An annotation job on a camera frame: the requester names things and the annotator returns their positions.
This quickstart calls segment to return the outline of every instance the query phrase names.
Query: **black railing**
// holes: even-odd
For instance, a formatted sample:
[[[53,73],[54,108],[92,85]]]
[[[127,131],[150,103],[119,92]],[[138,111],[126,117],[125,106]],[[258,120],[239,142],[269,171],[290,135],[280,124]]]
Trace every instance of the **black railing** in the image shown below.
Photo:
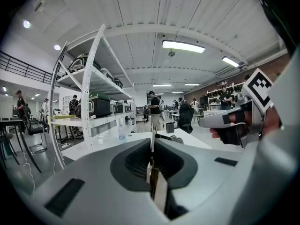
[[[23,77],[51,84],[52,74],[0,51],[0,68]]]

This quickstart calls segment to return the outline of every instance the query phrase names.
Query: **cable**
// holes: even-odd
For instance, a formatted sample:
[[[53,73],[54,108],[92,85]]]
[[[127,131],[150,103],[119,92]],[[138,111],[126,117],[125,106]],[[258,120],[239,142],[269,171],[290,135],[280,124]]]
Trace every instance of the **cable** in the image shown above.
[[[56,174],[56,173],[55,173],[55,170],[54,170],[54,168],[55,168],[55,163],[56,163],[56,156],[55,156],[54,166],[53,166],[53,169],[52,169],[53,172],[54,172],[54,174]]]
[[[29,165],[30,175],[31,175],[31,177],[32,177],[32,182],[33,182],[33,191],[32,191],[32,194],[34,194],[34,190],[35,190],[35,188],[36,188],[36,184],[35,184],[35,182],[34,182],[34,178],[33,178],[33,175],[32,175],[31,166],[30,166],[30,164],[28,163],[28,160],[27,160],[27,158],[26,158],[26,156],[25,156],[25,152],[24,152],[24,151],[23,151],[23,155],[24,155],[24,158],[25,158],[25,160],[26,160],[26,163],[24,163],[23,166]]]

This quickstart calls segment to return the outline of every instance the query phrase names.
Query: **brick wall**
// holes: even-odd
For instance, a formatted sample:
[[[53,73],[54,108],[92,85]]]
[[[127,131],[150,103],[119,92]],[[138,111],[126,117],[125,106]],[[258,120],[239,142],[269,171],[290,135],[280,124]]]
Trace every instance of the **brick wall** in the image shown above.
[[[273,82],[277,78],[277,73],[282,73],[284,68],[286,67],[287,63],[289,62],[290,57],[288,54],[285,54],[279,58],[276,58],[270,62],[267,62],[261,66],[259,66],[259,69],[262,70]],[[243,72],[241,74],[238,74],[236,76],[233,76],[231,78],[228,78],[227,81],[229,83],[238,84],[241,82],[244,82],[244,78],[246,74],[252,74],[256,70],[256,67],[253,69],[250,69],[246,72]],[[188,102],[193,101],[193,98],[196,98],[196,100],[199,102],[200,97],[203,97],[207,94],[206,91],[213,91],[214,89],[219,89],[220,87],[217,86],[215,83],[212,85],[209,85],[205,88],[201,88],[199,90],[196,90],[194,92],[188,93],[184,95],[184,99]]]

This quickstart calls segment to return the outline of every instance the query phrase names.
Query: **water bottle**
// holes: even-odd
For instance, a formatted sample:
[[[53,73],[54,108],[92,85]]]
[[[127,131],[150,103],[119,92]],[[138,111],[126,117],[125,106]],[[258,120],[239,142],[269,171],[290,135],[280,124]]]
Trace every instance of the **water bottle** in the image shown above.
[[[126,141],[127,141],[126,131],[125,131],[123,124],[121,124],[121,123],[119,125],[119,140],[121,143],[126,143]]]

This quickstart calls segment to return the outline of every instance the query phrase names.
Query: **ceiling light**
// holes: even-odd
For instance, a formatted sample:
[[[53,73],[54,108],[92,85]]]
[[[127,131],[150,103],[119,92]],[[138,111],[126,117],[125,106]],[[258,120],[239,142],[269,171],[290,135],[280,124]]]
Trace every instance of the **ceiling light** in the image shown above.
[[[153,87],[170,87],[172,84],[158,84],[158,85],[153,85]]]
[[[239,65],[235,62],[229,59],[228,57],[222,58],[222,61],[229,63],[230,65],[233,65],[234,67],[238,67]]]
[[[24,28],[29,28],[30,27],[30,22],[29,21],[27,21],[27,20],[25,20],[24,22],[23,22],[23,26],[24,26]]]
[[[60,50],[60,46],[59,45],[54,45],[54,49],[59,51]]]
[[[198,83],[186,83],[185,86],[198,86]]]
[[[192,51],[195,53],[203,53],[205,50],[205,47],[201,47],[191,43],[183,43],[183,42],[168,41],[168,40],[163,41],[163,48],[182,49],[182,50]]]

